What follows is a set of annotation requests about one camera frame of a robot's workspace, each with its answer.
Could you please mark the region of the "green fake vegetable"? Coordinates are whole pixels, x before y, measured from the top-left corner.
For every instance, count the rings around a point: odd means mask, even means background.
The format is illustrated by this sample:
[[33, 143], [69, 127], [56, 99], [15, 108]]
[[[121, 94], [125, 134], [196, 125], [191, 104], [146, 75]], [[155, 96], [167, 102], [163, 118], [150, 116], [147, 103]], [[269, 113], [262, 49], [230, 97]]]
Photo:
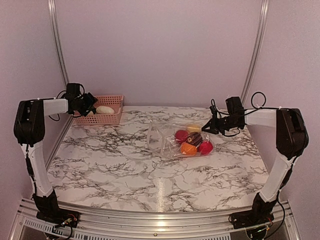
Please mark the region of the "green fake vegetable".
[[90, 108], [90, 111], [88, 112], [88, 115], [91, 116], [91, 115], [95, 115], [97, 113], [97, 110], [95, 107], [92, 107]]

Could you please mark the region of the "white fake daikon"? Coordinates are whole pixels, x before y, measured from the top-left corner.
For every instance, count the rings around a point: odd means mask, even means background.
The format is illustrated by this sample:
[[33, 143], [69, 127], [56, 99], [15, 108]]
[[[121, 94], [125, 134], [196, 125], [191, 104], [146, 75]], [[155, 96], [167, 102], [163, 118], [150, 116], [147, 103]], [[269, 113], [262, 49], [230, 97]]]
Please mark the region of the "white fake daikon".
[[112, 107], [100, 105], [96, 108], [96, 113], [100, 115], [114, 114], [115, 110]]

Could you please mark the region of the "clear zip top bag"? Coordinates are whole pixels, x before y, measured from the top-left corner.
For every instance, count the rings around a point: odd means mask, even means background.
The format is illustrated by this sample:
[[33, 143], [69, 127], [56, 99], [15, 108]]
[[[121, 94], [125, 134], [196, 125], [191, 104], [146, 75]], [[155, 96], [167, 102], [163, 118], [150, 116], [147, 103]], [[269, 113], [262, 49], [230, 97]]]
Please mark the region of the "clear zip top bag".
[[190, 158], [190, 157], [201, 157], [210, 155], [214, 149], [215, 145], [211, 140], [210, 136], [206, 132], [199, 132], [203, 138], [203, 141], [210, 141], [213, 144], [213, 150], [207, 155], [201, 155], [198, 152], [194, 156], [183, 155], [180, 152], [181, 144], [176, 141], [175, 133], [178, 130], [186, 130], [187, 125], [195, 123], [182, 123], [182, 122], [164, 122], [164, 121], [152, 121], [149, 124], [146, 144], [147, 147], [152, 153], [161, 158], [175, 159], [175, 158]]

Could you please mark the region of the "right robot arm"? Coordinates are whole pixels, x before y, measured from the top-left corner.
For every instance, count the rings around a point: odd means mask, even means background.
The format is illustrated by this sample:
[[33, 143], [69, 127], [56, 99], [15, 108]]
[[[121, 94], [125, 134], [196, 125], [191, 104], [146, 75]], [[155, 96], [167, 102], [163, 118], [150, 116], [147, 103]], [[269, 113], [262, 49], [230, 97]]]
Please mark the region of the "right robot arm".
[[256, 194], [247, 219], [258, 224], [271, 212], [282, 188], [289, 181], [296, 160], [309, 144], [309, 135], [301, 111], [297, 108], [252, 106], [245, 109], [238, 96], [226, 101], [227, 113], [222, 113], [211, 100], [212, 117], [202, 131], [223, 136], [231, 129], [241, 131], [245, 126], [263, 126], [275, 129], [276, 155], [269, 177]]

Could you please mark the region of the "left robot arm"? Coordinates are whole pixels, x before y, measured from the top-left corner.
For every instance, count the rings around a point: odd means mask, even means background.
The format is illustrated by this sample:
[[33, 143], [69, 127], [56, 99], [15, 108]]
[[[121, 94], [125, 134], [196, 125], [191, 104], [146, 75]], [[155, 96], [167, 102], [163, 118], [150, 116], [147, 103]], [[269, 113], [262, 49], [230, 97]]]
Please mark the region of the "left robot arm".
[[59, 208], [44, 161], [45, 117], [75, 113], [85, 117], [90, 112], [96, 112], [94, 104], [97, 101], [91, 93], [85, 92], [82, 84], [68, 83], [60, 98], [23, 100], [18, 105], [13, 132], [23, 151], [32, 182], [32, 197], [38, 211], [53, 223], [60, 222], [64, 215], [63, 210]]

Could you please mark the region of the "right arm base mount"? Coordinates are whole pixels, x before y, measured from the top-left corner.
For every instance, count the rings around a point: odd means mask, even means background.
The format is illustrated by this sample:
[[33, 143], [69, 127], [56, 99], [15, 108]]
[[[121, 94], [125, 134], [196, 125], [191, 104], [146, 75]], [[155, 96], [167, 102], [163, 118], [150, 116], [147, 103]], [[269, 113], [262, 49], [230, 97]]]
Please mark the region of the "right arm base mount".
[[233, 225], [234, 229], [241, 229], [272, 222], [274, 220], [274, 215], [272, 212], [256, 215], [253, 210], [246, 210], [231, 213], [228, 220]]

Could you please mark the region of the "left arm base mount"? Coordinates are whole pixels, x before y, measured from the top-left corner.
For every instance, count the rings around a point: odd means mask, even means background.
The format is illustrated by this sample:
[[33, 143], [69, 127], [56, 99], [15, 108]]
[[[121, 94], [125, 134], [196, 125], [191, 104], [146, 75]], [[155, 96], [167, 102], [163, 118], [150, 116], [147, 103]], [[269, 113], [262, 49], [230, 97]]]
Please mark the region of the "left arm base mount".
[[36, 214], [36, 218], [56, 224], [59, 227], [62, 227], [62, 223], [68, 219], [71, 219], [71, 222], [67, 225], [72, 228], [76, 228], [79, 222], [80, 213], [78, 211], [68, 210], [68, 209], [60, 209], [57, 213], [43, 213], [38, 211]]

